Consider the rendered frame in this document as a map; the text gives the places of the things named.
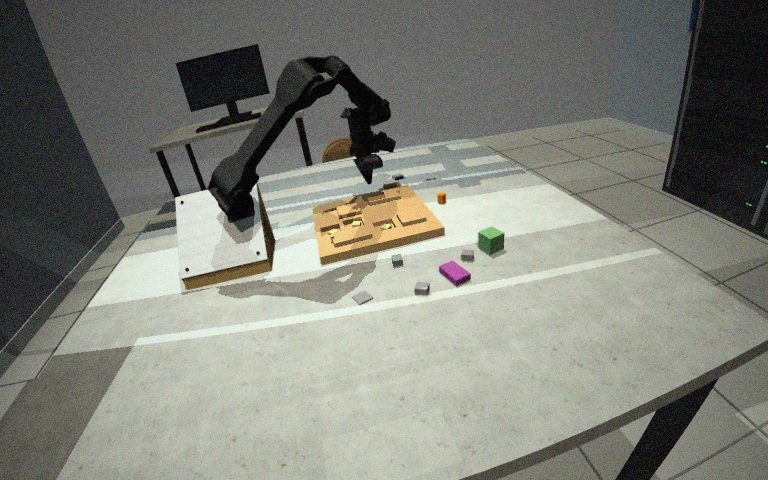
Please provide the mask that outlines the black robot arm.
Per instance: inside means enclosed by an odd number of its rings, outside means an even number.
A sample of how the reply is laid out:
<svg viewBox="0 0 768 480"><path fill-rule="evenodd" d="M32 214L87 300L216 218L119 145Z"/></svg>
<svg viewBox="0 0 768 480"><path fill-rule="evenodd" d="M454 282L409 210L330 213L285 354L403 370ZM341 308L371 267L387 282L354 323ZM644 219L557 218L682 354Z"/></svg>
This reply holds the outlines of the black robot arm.
<svg viewBox="0 0 768 480"><path fill-rule="evenodd" d="M332 78L325 80L320 73ZM229 223L255 215L251 196L259 176L256 167L294 114L330 94L340 84L357 108L344 108L351 133L361 133L390 119L390 102L362 83L337 56L307 56L290 61L277 81L274 100L259 118L236 154L224 158L207 187ZM252 214L253 213L253 214Z"/></svg>

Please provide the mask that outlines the purple rectangular block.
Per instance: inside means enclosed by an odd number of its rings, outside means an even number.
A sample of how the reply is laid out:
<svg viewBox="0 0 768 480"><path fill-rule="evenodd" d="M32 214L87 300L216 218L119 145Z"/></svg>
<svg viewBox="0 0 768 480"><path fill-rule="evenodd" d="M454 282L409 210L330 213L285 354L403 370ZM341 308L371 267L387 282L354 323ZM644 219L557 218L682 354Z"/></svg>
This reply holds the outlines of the purple rectangular block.
<svg viewBox="0 0 768 480"><path fill-rule="evenodd" d="M439 266L440 273L456 286L471 280L471 274L453 260Z"/></svg>

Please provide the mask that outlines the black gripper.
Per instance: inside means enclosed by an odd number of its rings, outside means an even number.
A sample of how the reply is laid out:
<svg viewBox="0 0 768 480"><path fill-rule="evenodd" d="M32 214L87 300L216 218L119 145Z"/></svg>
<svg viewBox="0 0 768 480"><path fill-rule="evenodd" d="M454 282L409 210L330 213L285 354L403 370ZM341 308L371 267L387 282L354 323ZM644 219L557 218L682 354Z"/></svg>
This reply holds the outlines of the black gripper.
<svg viewBox="0 0 768 480"><path fill-rule="evenodd" d="M367 184L371 184L373 170L383 167L382 159L377 154L371 154L374 153L371 129L361 133L351 133L350 138L353 144L349 148L350 155L356 156L353 160L356 167Z"/></svg>

